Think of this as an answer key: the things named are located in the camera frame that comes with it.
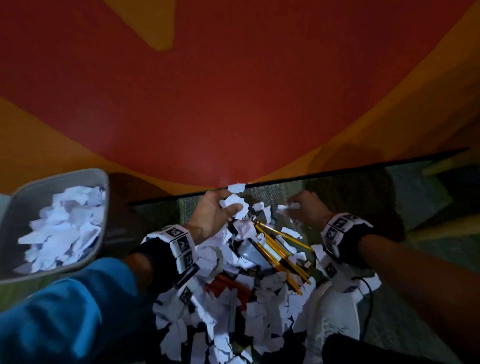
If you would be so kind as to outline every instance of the right hand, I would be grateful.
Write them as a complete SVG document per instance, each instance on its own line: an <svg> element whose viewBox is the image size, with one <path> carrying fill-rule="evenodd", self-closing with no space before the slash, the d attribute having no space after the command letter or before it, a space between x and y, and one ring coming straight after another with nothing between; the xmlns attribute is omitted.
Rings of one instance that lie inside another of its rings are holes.
<svg viewBox="0 0 480 364"><path fill-rule="evenodd" d="M320 201L315 192L302 191L288 199L287 203L297 202L300 208L289 208L286 210L290 218L299 220L304 224L323 230L335 213L330 211Z"/></svg>

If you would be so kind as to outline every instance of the hand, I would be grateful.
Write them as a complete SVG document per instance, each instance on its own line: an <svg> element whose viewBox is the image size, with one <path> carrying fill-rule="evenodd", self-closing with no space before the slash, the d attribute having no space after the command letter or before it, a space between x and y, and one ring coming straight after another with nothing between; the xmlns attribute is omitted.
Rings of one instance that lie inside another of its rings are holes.
<svg viewBox="0 0 480 364"><path fill-rule="evenodd" d="M192 218L184 226L190 231L196 245L218 233L229 217L242 210L242 204L233 204L226 208L220 206L220 200L230 195L227 190L218 190L207 191L200 197Z"/></svg>
<svg viewBox="0 0 480 364"><path fill-rule="evenodd" d="M294 202L299 203L300 208L287 209L288 216L308 226L323 230L329 220L335 216L335 213L319 200L315 192L302 191L290 197L287 201L289 205Z"/></svg>

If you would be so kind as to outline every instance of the painted wall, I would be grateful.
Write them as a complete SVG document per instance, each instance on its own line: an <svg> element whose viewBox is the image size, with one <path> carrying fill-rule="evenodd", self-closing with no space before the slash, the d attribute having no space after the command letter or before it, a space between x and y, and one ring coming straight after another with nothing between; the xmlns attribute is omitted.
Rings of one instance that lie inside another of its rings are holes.
<svg viewBox="0 0 480 364"><path fill-rule="evenodd" d="M472 0L0 4L0 192L86 167L172 194L448 148L480 111Z"/></svg>

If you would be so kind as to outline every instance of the cable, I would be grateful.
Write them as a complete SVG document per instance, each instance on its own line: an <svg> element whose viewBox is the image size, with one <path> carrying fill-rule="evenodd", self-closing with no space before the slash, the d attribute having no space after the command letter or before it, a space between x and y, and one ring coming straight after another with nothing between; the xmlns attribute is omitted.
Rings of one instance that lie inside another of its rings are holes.
<svg viewBox="0 0 480 364"><path fill-rule="evenodd" d="M370 285L367 283L367 281L364 279L364 278L361 278L361 277L353 277L352 279L358 279L358 280L362 280L366 285L367 285L367 288L368 288L368 292L370 293L370 306L369 306L369 309L368 309L368 314L367 314L367 317L365 318L365 321L363 323L363 332L361 333L360 335L360 341L363 341L365 339L365 333L367 332L367 328L368 328L368 322L370 321L370 318L372 316L372 311L373 311L373 294L372 294L372 289L370 288Z"/></svg>

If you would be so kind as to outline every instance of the floor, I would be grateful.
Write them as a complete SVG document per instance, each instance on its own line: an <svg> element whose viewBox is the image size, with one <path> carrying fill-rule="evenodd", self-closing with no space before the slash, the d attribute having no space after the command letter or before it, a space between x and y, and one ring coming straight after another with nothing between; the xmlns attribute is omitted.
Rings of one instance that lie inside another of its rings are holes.
<svg viewBox="0 0 480 364"><path fill-rule="evenodd" d="M467 177L464 178L464 171L460 170L447 172L438 178L421 177L421 169L430 163L416 162L386 169L254 187L245 191L245 198L249 203L264 201L266 206L273 205L275 210L277 204L283 204L289 196L306 188L315 191L331 210L348 211L366 218L384 236L480 273L478 236L442 239L417 245L405 241L407 231L432 221L437 223L442 219L470 214L478 206L472 200L478 199L480 202L476 189L469 189L467 196L458 193L459 189L462 190L460 187L472 179L478 181L480 173L477 175L475 171L467 170ZM198 198L188 197L134 208L150 222L163 226L188 221ZM310 243L319 240L318 233L313 230L304 229L303 233ZM55 278L0 286L0 310L7 309ZM366 334L367 342L444 363L459 363L451 350L391 288L383 285L374 293L373 299L375 307ZM363 300L359 305L361 322L367 310L368 301Z"/></svg>

